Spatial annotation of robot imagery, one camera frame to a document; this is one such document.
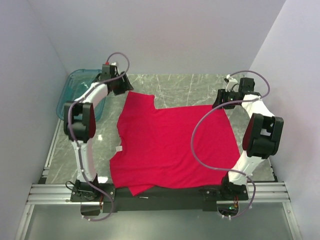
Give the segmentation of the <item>red t-shirt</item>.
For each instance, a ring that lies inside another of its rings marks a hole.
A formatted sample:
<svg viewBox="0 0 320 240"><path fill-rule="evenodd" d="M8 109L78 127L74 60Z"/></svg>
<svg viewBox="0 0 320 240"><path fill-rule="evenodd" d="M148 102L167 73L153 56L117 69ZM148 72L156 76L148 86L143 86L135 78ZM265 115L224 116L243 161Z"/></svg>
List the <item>red t-shirt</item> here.
<svg viewBox="0 0 320 240"><path fill-rule="evenodd" d="M157 109L153 95L129 92L117 122L121 151L110 159L117 188L218 185L240 157L224 110L210 105Z"/></svg>

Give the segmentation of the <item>teal transparent plastic bin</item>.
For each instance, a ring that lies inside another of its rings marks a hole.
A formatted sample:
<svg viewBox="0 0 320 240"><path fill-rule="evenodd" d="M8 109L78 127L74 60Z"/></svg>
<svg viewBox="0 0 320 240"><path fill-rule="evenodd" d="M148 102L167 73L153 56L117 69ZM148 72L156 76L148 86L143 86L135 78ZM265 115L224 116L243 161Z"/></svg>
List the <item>teal transparent plastic bin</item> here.
<svg viewBox="0 0 320 240"><path fill-rule="evenodd" d="M56 115L60 120L64 120L65 103L82 96L101 71L101 69L78 69L67 77L56 107Z"/></svg>

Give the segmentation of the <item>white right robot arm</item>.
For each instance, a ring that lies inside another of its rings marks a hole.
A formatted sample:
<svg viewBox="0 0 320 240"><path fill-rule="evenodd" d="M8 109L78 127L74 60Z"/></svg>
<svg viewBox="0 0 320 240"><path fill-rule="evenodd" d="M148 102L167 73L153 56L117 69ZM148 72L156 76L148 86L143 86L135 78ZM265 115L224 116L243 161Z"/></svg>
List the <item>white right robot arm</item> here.
<svg viewBox="0 0 320 240"><path fill-rule="evenodd" d="M245 198L248 178L261 162L277 153L284 126L284 119L271 113L255 92L219 89L212 108L233 109L236 105L244 108L250 120L242 139L242 154L219 187L226 200Z"/></svg>

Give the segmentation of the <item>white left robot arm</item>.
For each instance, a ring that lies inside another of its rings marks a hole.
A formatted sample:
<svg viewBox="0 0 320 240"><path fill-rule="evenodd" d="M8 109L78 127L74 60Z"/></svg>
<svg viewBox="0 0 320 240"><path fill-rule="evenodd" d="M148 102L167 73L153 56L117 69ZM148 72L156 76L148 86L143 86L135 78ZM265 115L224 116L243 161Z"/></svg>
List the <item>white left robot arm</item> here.
<svg viewBox="0 0 320 240"><path fill-rule="evenodd" d="M116 63L106 62L90 87L80 97L64 104L63 128L75 153L76 183L86 183L82 195L88 201L94 201L100 195L92 150L92 140L96 134L95 108L110 93L121 95L133 89L127 73L119 72Z"/></svg>

